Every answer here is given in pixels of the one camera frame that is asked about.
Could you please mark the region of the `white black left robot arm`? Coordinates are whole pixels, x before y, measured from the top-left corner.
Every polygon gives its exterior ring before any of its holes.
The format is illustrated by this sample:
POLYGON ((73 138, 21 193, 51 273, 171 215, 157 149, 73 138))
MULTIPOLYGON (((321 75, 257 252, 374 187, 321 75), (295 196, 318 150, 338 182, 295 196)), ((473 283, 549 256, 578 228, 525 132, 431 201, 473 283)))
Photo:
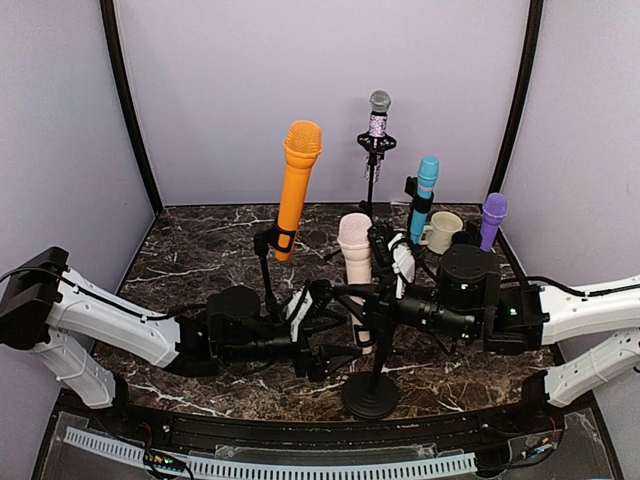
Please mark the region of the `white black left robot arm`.
POLYGON ((327 281, 305 283, 266 314, 245 285, 160 313, 99 288, 67 259, 66 250, 50 247, 2 275, 1 342, 38 357, 120 436, 140 429, 140 412, 127 403, 126 382, 97 363, 77 334, 185 378, 213 377, 227 364, 289 362, 296 376, 319 382, 361 355, 352 346, 310 342, 346 321, 327 307, 327 281))

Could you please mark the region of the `orange microphone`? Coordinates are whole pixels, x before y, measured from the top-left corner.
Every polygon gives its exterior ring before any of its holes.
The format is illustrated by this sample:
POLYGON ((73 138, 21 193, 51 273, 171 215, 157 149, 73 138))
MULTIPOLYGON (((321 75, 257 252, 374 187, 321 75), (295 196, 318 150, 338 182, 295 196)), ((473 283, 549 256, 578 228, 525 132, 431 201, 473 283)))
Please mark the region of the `orange microphone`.
POLYGON ((285 175, 277 226, 298 231, 312 168, 322 151, 322 130, 314 122, 294 122, 284 141, 285 175))

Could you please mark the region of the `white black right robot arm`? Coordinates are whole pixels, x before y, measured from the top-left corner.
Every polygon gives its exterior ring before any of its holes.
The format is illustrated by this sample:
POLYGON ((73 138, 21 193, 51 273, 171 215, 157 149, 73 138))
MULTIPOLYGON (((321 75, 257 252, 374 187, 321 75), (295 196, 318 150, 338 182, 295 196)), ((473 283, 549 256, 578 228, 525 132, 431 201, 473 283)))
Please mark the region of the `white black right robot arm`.
POLYGON ((541 277, 503 280, 499 261, 472 245, 455 245, 441 257, 436 284, 409 280, 406 255, 394 274, 377 285, 335 288, 347 308, 377 344, 371 372, 353 375, 342 402, 353 415, 378 419, 398 402, 393 381, 381 374, 398 325, 434 339, 481 340, 484 350, 520 355, 569 338, 607 332, 609 338, 574 360, 528 377, 522 403, 510 413, 521 434, 534 432, 549 416, 549 405, 566 407, 584 393, 639 364, 639 280, 636 277, 581 290, 541 277))

